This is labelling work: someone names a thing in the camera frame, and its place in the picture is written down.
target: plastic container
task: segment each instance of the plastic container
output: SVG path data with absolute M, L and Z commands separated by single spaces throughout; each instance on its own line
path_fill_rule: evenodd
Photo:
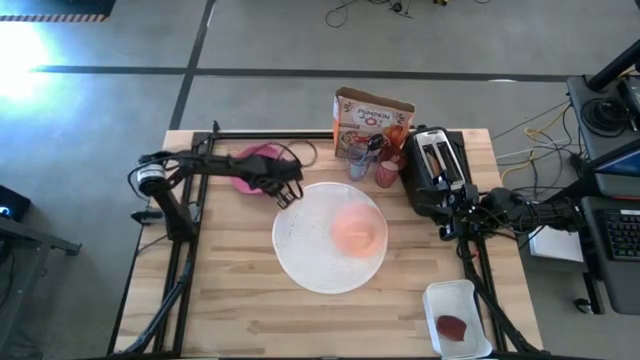
M 473 291 L 471 281 L 455 280 L 431 284 L 422 295 L 433 350 L 444 359 L 477 359 L 491 353 L 491 343 L 484 336 Z M 463 341 L 451 341 L 438 333 L 436 320 L 442 315 L 455 316 L 467 324 Z

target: cup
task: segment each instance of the cup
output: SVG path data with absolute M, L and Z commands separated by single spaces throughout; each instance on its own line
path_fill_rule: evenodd
M 390 187 L 398 178 L 400 170 L 407 165 L 407 156 L 396 146 L 387 146 L 378 154 L 378 169 L 376 170 L 376 184 L 383 188 Z
M 369 165 L 373 161 L 373 152 L 369 152 L 366 143 L 349 145 L 347 149 L 347 173 L 349 179 L 360 181 L 366 175 Z

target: gray floor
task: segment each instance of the gray floor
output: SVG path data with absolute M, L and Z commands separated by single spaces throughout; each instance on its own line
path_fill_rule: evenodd
M 205 3 L 120 0 L 103 24 L 0 23 L 3 49 L 13 50 L 0 64 L 184 67 Z M 413 20 L 360 1 L 344 27 L 331 29 L 324 15 L 338 4 L 218 0 L 199 66 L 582 74 L 640 33 L 632 0 L 452 0 L 446 8 L 415 0 Z M 26 59 L 21 44 L 30 45 Z M 140 154 L 160 148 L 182 76 L 3 73 L 9 75 L 14 82 L 0 84 L 0 183 L 33 199 L 30 224 L 84 244 L 75 259 L 51 259 L 24 320 L 27 336 L 47 359 L 101 356 L 140 231 L 128 214 L 143 204 L 124 176 Z M 416 123 L 485 127 L 494 135 L 566 94 L 561 83 L 197 76 L 181 129 L 209 128 L 214 119 L 227 129 L 329 128 L 332 94 L 344 85 L 415 103 Z M 567 125 L 575 142 L 571 112 Z M 559 123 L 548 134 L 567 141 Z M 531 146 L 521 129 L 494 142 L 501 163 L 525 159 Z M 556 177 L 554 157 L 538 166 L 542 185 Z M 573 178 L 565 170 L 558 185 Z M 506 179 L 510 187 L 531 184 L 531 169 Z M 548 350 L 637 358 L 629 344 L 640 318 L 610 308 L 603 316 L 577 313 L 570 301 L 585 293 L 580 275 L 523 256 Z

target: wooden tabletop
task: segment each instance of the wooden tabletop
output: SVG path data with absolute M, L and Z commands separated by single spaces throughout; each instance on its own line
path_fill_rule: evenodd
M 489 132 L 462 132 L 473 182 L 480 191 L 500 186 Z M 192 136 L 192 131 L 169 131 L 164 149 L 188 149 Z M 220 140 L 215 153 L 238 154 L 255 143 Z M 304 185 L 351 184 L 369 195 L 387 219 L 388 250 L 380 270 L 367 284 L 346 294 L 321 295 L 301 288 L 284 272 L 273 250 L 271 227 L 279 210 L 275 202 L 238 193 L 228 178 L 210 177 L 183 356 L 437 355 L 421 296 L 429 284 L 464 278 L 455 242 L 439 240 L 433 222 L 409 205 L 400 181 L 380 188 L 370 170 L 363 181 L 352 182 L 344 159 L 333 156 L 332 141 L 313 143 L 318 161 L 304 170 Z M 312 156 L 309 148 L 293 150 L 303 163 Z M 197 186 L 193 189 L 195 198 Z M 174 191 L 179 195 L 182 189 Z M 145 228 L 140 246 L 164 232 L 164 226 Z M 517 245 L 494 237 L 487 247 L 500 305 L 528 341 L 541 347 Z M 116 350 L 129 346 L 158 309 L 170 249 L 168 240 L 161 241 L 138 256 Z M 176 313 L 177 306 L 169 319 L 168 339 L 173 338 Z M 492 340 L 486 308 L 482 315 Z

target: cereal box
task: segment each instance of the cereal box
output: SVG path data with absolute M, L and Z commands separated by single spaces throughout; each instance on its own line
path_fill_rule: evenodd
M 333 101 L 333 142 L 336 156 L 349 145 L 383 134 L 386 144 L 401 146 L 409 133 L 415 106 L 364 91 L 342 87 Z

